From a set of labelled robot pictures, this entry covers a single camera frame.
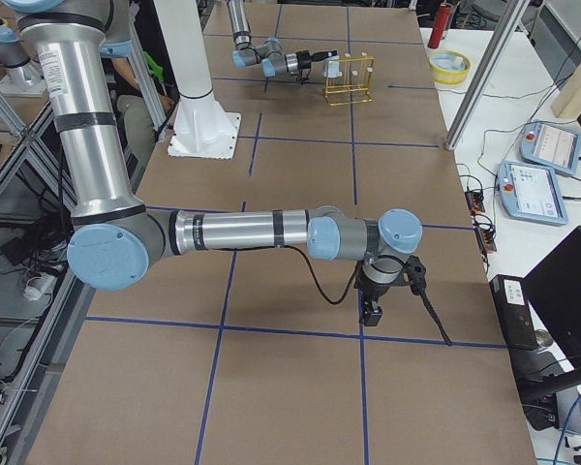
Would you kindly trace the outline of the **teach pendant tablet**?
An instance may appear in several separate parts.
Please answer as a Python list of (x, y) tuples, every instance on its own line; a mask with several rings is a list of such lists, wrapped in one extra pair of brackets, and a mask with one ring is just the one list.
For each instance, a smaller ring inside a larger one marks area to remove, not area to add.
[(534, 121), (523, 129), (519, 153), (523, 160), (571, 176), (576, 173), (581, 152), (581, 133), (555, 123)]
[(506, 213), (515, 219), (562, 226), (568, 223), (566, 207), (553, 169), (503, 161), (497, 174)]

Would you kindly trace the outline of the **person in black shirt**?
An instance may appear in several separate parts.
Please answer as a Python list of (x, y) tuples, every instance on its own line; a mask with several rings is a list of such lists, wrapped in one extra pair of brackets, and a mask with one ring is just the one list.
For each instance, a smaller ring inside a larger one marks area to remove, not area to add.
[[(165, 113), (175, 105), (175, 80), (168, 59), (168, 53), (163, 46), (143, 46), (155, 61), (164, 68), (165, 82), (155, 80), (159, 99)], [(146, 103), (140, 92), (138, 80), (126, 57), (106, 59), (113, 67), (116, 91), (116, 107), (122, 115), (127, 143), (133, 155), (144, 166), (150, 160), (155, 148), (157, 137), (154, 124)]]

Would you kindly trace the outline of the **red cylinder bottle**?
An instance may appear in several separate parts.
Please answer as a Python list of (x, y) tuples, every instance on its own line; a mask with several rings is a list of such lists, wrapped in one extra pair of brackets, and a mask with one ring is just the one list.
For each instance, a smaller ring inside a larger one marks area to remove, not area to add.
[(448, 24), (451, 11), (452, 7), (449, 4), (446, 3), (440, 4), (437, 10), (437, 14), (435, 16), (435, 21), (433, 23), (431, 35), (427, 43), (428, 48), (436, 49), (439, 47), (440, 42), (443, 38), (445, 27)]

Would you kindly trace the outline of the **light blue plastic cup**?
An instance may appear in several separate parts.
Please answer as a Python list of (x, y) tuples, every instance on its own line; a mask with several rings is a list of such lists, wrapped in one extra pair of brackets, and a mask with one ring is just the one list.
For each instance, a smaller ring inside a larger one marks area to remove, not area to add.
[(343, 75), (340, 71), (340, 61), (338, 59), (327, 59), (323, 62), (322, 75), (325, 78), (339, 78)]

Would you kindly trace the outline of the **near teach pendant tablet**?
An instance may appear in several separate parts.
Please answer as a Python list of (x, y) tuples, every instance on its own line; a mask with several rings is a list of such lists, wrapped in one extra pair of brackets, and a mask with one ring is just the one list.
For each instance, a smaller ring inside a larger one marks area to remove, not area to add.
[(553, 169), (503, 161), (497, 174), (506, 213), (515, 219), (562, 226), (568, 223), (566, 207)]

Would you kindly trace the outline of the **aluminium frame post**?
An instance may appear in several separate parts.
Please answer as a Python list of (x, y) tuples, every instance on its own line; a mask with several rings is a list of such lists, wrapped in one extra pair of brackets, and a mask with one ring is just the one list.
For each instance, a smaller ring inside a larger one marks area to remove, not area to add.
[(476, 67), (472, 81), (444, 140), (444, 148), (446, 150), (453, 151), (462, 138), (465, 129), (472, 120), (475, 108), (482, 98), (485, 87), (495, 71), (501, 55), (509, 44), (512, 34), (521, 23), (523, 14), (528, 6), (529, 2), (524, 0), (509, 1), (507, 3), (505, 12), (498, 21), (488, 46)]

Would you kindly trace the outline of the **yellow bowl with blue plate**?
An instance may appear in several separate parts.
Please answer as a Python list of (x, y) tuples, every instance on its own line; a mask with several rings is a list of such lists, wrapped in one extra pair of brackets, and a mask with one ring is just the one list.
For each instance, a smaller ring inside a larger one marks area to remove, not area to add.
[(429, 65), (434, 81), (446, 85), (464, 82), (472, 66), (467, 56), (453, 50), (438, 50), (431, 54)]

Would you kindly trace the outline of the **black computer box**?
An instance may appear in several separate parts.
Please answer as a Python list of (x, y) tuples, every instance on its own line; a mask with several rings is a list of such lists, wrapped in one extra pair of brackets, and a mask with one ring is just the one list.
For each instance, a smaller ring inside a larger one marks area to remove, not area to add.
[(541, 351), (553, 344), (554, 340), (546, 330), (534, 327), (520, 277), (497, 274), (490, 281), (490, 289), (509, 349)]

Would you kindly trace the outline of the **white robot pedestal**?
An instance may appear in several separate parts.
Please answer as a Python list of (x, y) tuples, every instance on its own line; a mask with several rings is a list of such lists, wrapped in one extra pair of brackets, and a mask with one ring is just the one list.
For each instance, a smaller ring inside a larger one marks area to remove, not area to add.
[(229, 160), (241, 115), (224, 111), (214, 96), (197, 3), (159, 0), (155, 9), (180, 97), (168, 154)]

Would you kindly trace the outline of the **far teach pendant tablet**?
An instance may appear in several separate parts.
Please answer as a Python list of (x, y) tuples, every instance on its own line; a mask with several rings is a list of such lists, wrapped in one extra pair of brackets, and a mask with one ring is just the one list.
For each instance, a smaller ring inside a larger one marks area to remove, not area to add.
[(581, 133), (555, 123), (534, 121), (523, 129), (519, 153), (523, 160), (571, 176), (576, 173), (581, 152)]

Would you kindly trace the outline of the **black monitor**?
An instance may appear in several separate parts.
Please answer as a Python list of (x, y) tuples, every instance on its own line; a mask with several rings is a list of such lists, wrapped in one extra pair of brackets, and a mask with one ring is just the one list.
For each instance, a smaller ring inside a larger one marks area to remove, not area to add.
[(570, 232), (523, 279), (522, 288), (536, 314), (573, 369), (539, 383), (518, 385), (520, 400), (581, 385), (581, 226)]

